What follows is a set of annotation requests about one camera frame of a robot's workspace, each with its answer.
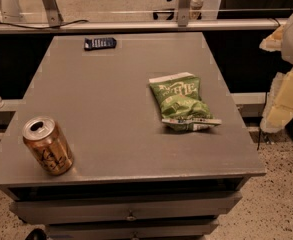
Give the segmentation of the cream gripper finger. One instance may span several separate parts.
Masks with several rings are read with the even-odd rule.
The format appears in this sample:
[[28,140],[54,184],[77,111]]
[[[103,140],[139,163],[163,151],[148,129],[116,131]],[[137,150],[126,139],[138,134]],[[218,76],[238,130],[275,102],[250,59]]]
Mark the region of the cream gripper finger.
[[272,34],[262,40],[259,48],[268,52],[280,51],[283,39],[283,26],[279,26]]
[[272,81],[260,128],[277,133],[293,119],[293,68],[286,74],[278,72]]

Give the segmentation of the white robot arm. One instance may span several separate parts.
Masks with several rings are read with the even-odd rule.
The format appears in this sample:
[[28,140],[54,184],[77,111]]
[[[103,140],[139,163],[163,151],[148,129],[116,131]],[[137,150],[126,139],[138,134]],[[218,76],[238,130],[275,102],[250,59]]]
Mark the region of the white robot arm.
[[[260,49],[280,51],[284,61],[293,65],[293,14],[265,38]],[[288,73],[277,73],[272,81],[262,114],[260,128],[266,133],[282,130],[293,119],[293,67]]]

